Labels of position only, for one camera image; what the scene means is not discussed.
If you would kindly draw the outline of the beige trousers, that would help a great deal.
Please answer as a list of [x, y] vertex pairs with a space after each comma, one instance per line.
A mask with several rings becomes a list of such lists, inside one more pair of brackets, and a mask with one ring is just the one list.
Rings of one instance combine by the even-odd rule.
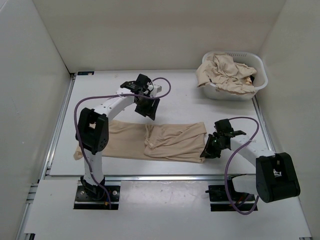
[[103, 157], [203, 163], [207, 130], [203, 122], [142, 124], [113, 120]]

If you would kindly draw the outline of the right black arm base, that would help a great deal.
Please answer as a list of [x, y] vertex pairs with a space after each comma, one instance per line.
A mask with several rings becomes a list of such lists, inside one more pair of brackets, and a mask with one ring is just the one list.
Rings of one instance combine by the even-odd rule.
[[[228, 188], [230, 190], [230, 197], [233, 204], [241, 211], [248, 212], [256, 201], [254, 195], [236, 192], [233, 186]], [[224, 185], [209, 185], [208, 190], [205, 191], [209, 195], [210, 211], [211, 212], [235, 212], [236, 210], [230, 203]]]

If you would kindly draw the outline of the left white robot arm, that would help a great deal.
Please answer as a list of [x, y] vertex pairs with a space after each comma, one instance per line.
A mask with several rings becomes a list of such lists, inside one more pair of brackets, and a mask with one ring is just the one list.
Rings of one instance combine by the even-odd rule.
[[80, 182], [93, 200], [111, 202], [102, 170], [102, 151], [109, 141], [110, 121], [133, 104], [138, 114], [154, 120], [161, 91], [160, 85], [139, 74], [136, 80], [122, 83], [115, 94], [103, 96], [105, 101], [99, 106], [85, 107], [80, 112], [74, 110], [75, 138], [84, 158], [84, 176]]

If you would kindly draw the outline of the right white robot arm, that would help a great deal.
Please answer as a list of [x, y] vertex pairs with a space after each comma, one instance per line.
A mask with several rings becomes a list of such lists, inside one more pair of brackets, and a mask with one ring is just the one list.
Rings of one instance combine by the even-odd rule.
[[[297, 197], [300, 184], [292, 157], [276, 153], [248, 137], [242, 130], [234, 130], [229, 119], [214, 123], [215, 131], [209, 134], [201, 156], [215, 159], [223, 150], [232, 152], [224, 170], [224, 193], [232, 202], [242, 193], [259, 197], [265, 203]], [[255, 174], [229, 176], [229, 166], [236, 155], [240, 155], [255, 167]]]

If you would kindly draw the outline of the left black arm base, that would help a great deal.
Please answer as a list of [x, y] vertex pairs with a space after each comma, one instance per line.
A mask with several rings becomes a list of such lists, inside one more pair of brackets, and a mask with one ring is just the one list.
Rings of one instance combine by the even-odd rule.
[[73, 208], [75, 210], [118, 210], [120, 202], [120, 185], [106, 185], [102, 180], [100, 185], [88, 184], [84, 179], [77, 185]]

